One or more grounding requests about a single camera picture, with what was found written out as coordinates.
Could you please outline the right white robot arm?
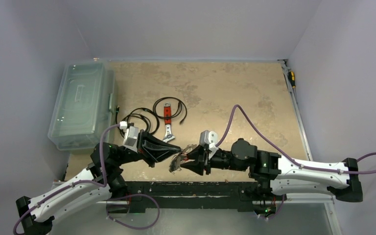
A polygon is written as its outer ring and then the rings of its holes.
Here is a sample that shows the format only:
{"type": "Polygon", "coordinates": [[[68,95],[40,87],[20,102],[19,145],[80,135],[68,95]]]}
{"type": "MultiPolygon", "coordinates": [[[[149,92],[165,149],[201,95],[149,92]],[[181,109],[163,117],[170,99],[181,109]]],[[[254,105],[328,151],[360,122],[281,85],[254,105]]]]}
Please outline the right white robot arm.
{"type": "Polygon", "coordinates": [[[188,162],[181,168],[198,175],[208,175],[213,168],[233,171],[249,171],[249,178],[257,185],[242,192],[261,199],[282,197],[288,193],[319,193],[334,196],[343,202],[362,202],[363,191],[356,174],[357,161],[346,158],[338,163],[317,163],[299,160],[293,163],[284,155],[258,150],[244,139],[235,141],[229,151],[199,145],[187,154],[188,162]]]}

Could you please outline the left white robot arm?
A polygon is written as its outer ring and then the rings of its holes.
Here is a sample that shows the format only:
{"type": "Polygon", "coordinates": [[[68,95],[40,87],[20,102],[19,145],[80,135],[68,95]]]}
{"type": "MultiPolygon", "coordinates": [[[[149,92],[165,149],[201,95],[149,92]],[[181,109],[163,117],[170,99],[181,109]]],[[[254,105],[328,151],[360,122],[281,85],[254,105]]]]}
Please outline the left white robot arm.
{"type": "Polygon", "coordinates": [[[17,228],[22,226],[25,235],[46,235],[54,222],[88,205],[105,200],[130,203],[133,197],[146,197],[129,190],[121,166],[144,161],[154,167],[181,151],[180,147],[133,127],[126,131],[123,145],[101,141],[91,154],[92,162],[76,176],[40,196],[16,200],[20,218],[13,234],[18,234],[17,228]]]}

